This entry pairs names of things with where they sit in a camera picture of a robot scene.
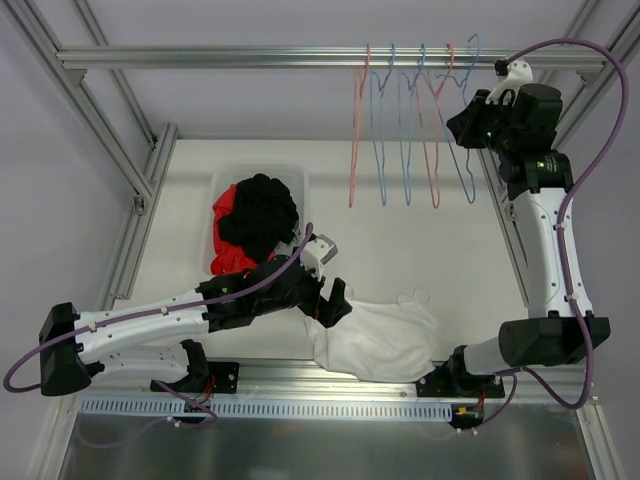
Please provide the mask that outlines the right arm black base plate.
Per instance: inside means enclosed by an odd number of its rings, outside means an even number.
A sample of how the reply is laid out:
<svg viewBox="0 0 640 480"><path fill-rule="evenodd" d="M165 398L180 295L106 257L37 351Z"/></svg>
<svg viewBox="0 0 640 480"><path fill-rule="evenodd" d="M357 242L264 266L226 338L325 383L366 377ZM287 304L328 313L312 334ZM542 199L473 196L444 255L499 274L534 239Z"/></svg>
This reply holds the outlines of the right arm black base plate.
<svg viewBox="0 0 640 480"><path fill-rule="evenodd" d="M466 370L451 370L442 364L433 372L415 382L416 394L420 398L480 398L505 396L501 380L495 382L494 375L471 375Z"/></svg>

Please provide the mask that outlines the white tank top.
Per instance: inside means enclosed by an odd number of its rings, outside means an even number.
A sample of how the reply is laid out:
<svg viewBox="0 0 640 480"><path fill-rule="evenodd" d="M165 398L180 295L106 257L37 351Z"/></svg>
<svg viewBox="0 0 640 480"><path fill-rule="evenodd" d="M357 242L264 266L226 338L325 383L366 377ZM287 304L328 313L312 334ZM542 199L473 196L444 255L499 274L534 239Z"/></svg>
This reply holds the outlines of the white tank top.
<svg viewBox="0 0 640 480"><path fill-rule="evenodd" d="M424 291L389 304L352 300L352 312L330 328L307 319L313 360L334 373L368 382L410 383L434 371L437 320Z"/></svg>

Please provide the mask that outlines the pink wire hanger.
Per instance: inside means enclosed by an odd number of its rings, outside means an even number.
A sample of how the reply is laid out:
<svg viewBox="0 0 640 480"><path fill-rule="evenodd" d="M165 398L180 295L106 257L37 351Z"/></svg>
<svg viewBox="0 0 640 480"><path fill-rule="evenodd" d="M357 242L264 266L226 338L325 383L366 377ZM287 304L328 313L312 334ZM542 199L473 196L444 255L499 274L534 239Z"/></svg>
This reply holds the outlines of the pink wire hanger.
<svg viewBox="0 0 640 480"><path fill-rule="evenodd" d="M424 130L424 118L423 118L423 113L421 108L421 100L420 100L419 92L416 92L416 109L418 113L420 133L422 135L421 144L422 144L425 168L427 173L429 194L430 194L432 207L435 210L437 210L441 205L441 185L440 185L440 176L439 176L439 165L440 165L439 145L440 145L440 126L441 126L441 120L440 120L439 114L441 113L441 111L440 111L439 100L440 100L442 91L446 85L447 76L451 73L453 66L455 65L455 48L451 43L447 43L446 49L449 54L449 61L444 74L444 78L440 81L440 83L437 86L433 84L433 81L431 80L430 74L428 71L421 73L421 78L424 81L425 87L427 88L427 91L429 92L432 103L433 103L432 127L433 127L434 138L435 138L433 158L430 158L430 155L428 153L427 140L426 140L425 130Z"/></svg>
<svg viewBox="0 0 640 480"><path fill-rule="evenodd" d="M354 91L353 91L353 118L352 118L352 143L351 143L351 159L350 159L350 176L349 176L349 196L348 207L352 208L355 203L356 181L357 181L357 162L359 156L362 102L364 96L364 88L367 83L371 59L370 45L366 46L366 55L363 67L354 71Z"/></svg>

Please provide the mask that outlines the blue wire hanger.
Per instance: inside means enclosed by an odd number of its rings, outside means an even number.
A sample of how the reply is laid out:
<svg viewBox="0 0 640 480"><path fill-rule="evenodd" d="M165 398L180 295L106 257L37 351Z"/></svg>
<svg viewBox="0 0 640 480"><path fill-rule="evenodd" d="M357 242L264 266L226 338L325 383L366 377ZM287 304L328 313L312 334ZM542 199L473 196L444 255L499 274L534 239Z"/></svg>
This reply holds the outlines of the blue wire hanger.
<svg viewBox="0 0 640 480"><path fill-rule="evenodd" d="M404 200L407 206L412 202L411 161L414 132L414 97L417 92L417 81L422 73L426 60L426 47L421 45L420 59L411 72L401 70L397 76L397 125L399 133L399 153L403 182Z"/></svg>
<svg viewBox="0 0 640 480"><path fill-rule="evenodd" d="M385 151L385 113L384 98L386 86L395 66L396 47L391 45L391 55L388 61L386 72L381 75L377 70L373 70L369 83L369 122L372 135L372 147L376 164L378 188L382 206L387 205L387 185L386 185L386 151Z"/></svg>
<svg viewBox="0 0 640 480"><path fill-rule="evenodd" d="M449 130L449 133L446 137L446 143L449 149L449 153L451 154L455 173L459 180L460 186L462 187L466 202L469 205L473 205L476 202L477 189L475 176L470 164L471 143L469 141L469 135L465 133L465 128L468 126L468 123L471 120L471 113L468 111L469 100L467 95L469 79L472 71L476 66L476 63L478 62L479 55L482 50L481 37L478 33L474 33L468 38L467 46L470 47L472 44L474 44L474 53L472 56L472 60L470 65L465 69L462 77L457 77L450 71L447 71L446 73L439 73L437 75L437 78L443 80L444 83L450 81L455 85L464 106L463 111L456 115L457 119L451 117L449 120L445 121L442 114L439 114L439 119L441 121L441 124L443 126L446 126ZM460 148L465 149L464 163L461 163L459 161L456 150L453 147L454 144L456 144Z"/></svg>

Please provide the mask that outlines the red tank top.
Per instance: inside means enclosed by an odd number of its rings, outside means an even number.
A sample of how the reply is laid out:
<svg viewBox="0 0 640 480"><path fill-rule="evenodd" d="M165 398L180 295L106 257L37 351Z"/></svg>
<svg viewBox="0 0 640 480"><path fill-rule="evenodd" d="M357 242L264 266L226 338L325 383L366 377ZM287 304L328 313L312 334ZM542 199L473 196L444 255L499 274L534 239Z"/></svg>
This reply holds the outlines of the red tank top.
<svg viewBox="0 0 640 480"><path fill-rule="evenodd" d="M255 269L257 262L248 257L237 245L224 241L219 233L219 221L230 215L236 194L236 184L232 184L213 204L212 246L214 259L210 263L213 275L226 275Z"/></svg>

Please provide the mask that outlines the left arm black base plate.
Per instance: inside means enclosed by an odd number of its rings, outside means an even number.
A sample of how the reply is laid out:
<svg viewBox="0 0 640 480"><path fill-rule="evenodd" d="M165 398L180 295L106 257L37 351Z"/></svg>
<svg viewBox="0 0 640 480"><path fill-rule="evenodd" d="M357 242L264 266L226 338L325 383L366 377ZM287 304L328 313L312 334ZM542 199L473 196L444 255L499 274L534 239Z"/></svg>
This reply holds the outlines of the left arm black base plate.
<svg viewBox="0 0 640 480"><path fill-rule="evenodd" d="M198 365L194 373L187 365L175 382L164 381L173 391L182 394L235 394L240 365L237 362L213 361Z"/></svg>

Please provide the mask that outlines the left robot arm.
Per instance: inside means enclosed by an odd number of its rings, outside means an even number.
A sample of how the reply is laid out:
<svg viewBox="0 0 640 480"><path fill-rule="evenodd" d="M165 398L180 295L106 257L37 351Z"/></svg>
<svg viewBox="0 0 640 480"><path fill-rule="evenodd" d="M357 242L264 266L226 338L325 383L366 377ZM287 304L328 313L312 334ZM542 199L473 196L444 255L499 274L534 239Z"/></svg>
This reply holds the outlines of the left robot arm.
<svg viewBox="0 0 640 480"><path fill-rule="evenodd" d="M148 380L185 393L207 388L214 374L195 336L244 328L256 318L298 309L332 328L353 310L345 282L337 278L329 297L325 281L300 262L278 255L228 275L215 276L174 298L151 305L149 315L129 310L78 312L54 306L41 328L40 386L46 397L77 393L104 380Z"/></svg>

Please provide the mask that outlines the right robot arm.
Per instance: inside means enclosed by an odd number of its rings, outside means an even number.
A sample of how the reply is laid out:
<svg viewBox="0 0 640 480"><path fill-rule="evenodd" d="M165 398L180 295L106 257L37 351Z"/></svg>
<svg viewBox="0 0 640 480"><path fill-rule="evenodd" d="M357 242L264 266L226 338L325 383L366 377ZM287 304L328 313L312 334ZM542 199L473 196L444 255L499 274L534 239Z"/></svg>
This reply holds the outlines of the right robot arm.
<svg viewBox="0 0 640 480"><path fill-rule="evenodd" d="M526 83L478 90L447 122L457 145L488 150L499 161L507 205L516 215L525 263L524 320L503 323L496 337L462 346L462 362L446 373L448 388L466 397L494 374L581 363L593 374L594 350L611 334L593 312L581 281L572 225L576 183L569 158L553 149L563 107L560 92Z"/></svg>

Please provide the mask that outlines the black tank top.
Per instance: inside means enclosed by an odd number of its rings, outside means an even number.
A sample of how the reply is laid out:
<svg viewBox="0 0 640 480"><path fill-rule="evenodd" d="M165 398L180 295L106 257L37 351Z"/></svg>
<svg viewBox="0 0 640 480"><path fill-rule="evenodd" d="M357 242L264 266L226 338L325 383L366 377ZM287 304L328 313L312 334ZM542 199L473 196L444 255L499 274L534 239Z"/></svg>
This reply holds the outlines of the black tank top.
<svg viewBox="0 0 640 480"><path fill-rule="evenodd" d="M256 263L296 237L299 213L289 188L263 173L231 185L214 203L215 238Z"/></svg>

